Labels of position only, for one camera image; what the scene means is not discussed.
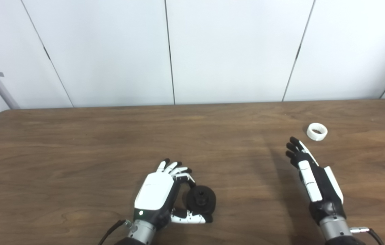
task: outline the wooden table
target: wooden table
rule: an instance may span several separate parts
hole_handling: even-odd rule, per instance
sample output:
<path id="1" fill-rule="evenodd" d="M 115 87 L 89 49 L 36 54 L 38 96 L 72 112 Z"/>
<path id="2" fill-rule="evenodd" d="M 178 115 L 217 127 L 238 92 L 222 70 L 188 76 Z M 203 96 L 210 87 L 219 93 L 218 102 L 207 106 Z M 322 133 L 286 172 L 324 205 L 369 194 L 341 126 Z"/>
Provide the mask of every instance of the wooden table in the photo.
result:
<path id="1" fill-rule="evenodd" d="M 307 138 L 312 122 L 328 127 L 324 141 Z M 169 157 L 215 191 L 217 208 L 212 224 L 170 224 L 153 244 L 323 245 L 285 157 L 290 136 L 332 166 L 349 225 L 385 242 L 385 100 L 353 100 L 2 112 L 0 244 L 97 244 L 132 218 L 144 178 Z"/>

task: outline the robotic hand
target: robotic hand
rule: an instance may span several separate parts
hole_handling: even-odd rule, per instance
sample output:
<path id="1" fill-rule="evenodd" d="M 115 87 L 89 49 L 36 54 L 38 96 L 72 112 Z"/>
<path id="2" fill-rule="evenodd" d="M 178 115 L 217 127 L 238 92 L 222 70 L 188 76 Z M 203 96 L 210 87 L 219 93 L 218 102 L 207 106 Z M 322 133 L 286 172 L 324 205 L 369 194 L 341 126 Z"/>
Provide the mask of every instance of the robotic hand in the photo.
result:
<path id="1" fill-rule="evenodd" d="M 206 186 L 196 186 L 190 175 L 191 169 L 181 167 L 181 162 L 169 162 L 168 158 L 163 160 L 156 172 L 150 173 L 144 180 L 135 199 L 134 223 L 120 220 L 108 230 L 99 245 L 124 223 L 130 227 L 130 232 L 115 245 L 148 245 L 155 232 L 167 226 L 170 221 L 184 224 L 213 221 L 211 213 L 215 209 L 214 192 Z M 187 194 L 187 207 L 194 210 L 173 208 L 182 183 L 188 183 L 191 188 Z"/>
<path id="2" fill-rule="evenodd" d="M 300 174 L 300 179 L 306 187 L 311 200 L 309 212 L 326 239 L 326 245 L 365 245 L 353 237 L 353 233 L 368 232 L 383 245 L 379 236 L 370 228 L 349 228 L 344 212 L 344 197 L 337 184 L 331 168 L 320 167 L 309 152 L 309 149 L 298 139 L 291 137 L 286 144 L 289 151 L 286 155 L 291 159 Z"/>

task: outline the white plastic ring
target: white plastic ring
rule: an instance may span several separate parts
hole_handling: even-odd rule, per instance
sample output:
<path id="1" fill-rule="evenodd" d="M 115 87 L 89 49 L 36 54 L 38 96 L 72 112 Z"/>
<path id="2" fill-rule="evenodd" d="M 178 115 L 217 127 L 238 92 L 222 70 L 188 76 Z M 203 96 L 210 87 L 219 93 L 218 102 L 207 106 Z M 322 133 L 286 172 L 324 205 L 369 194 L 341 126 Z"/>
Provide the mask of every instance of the white plastic ring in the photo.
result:
<path id="1" fill-rule="evenodd" d="M 310 124 L 309 127 L 307 128 L 307 136 L 311 139 L 313 139 L 314 141 L 322 141 L 324 140 L 324 138 L 326 137 L 328 133 L 328 130 L 327 128 L 322 125 L 322 124 L 319 124 L 317 122 L 314 122 L 313 124 Z"/>

